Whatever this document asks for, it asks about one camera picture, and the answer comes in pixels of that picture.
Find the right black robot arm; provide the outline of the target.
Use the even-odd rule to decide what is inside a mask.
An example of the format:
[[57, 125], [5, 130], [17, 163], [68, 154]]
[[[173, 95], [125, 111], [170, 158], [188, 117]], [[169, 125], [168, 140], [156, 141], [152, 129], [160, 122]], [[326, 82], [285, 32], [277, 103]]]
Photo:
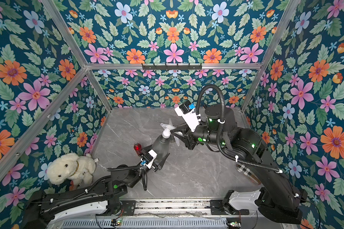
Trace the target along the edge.
[[301, 224], [303, 212], [299, 206], [306, 201], [307, 192], [291, 184], [257, 132], [238, 127], [235, 113], [226, 107], [218, 86], [204, 86], [196, 104], [187, 100], [174, 110], [185, 123], [174, 129], [173, 135], [186, 148], [216, 145], [219, 153], [252, 171], [262, 184], [256, 191], [228, 191], [222, 203], [224, 212], [233, 215], [253, 210], [276, 223]]

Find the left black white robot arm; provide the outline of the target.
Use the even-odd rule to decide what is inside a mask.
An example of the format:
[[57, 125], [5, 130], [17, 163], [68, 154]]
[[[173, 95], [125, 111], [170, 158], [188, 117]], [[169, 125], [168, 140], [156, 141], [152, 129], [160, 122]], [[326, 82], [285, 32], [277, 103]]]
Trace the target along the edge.
[[117, 168], [108, 168], [110, 175], [99, 178], [85, 188], [57, 194], [36, 191], [24, 208], [21, 227], [45, 229], [50, 223], [77, 213], [118, 213], [121, 209], [119, 198], [127, 194], [128, 188], [133, 188], [141, 180], [143, 188], [146, 189], [147, 173], [161, 168], [155, 162], [146, 164], [144, 161], [132, 167], [120, 165]]

